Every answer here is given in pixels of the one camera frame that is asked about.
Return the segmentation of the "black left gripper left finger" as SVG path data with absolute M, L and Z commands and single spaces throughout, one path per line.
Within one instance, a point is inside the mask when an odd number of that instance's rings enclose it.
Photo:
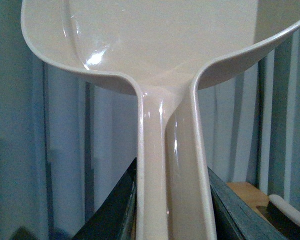
M 74 235 L 74 240 L 130 240 L 137 198 L 134 159 L 103 204 Z

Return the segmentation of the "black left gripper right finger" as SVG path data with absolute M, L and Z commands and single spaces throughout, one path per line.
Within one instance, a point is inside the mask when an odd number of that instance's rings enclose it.
M 285 240 L 222 179 L 208 169 L 218 240 Z

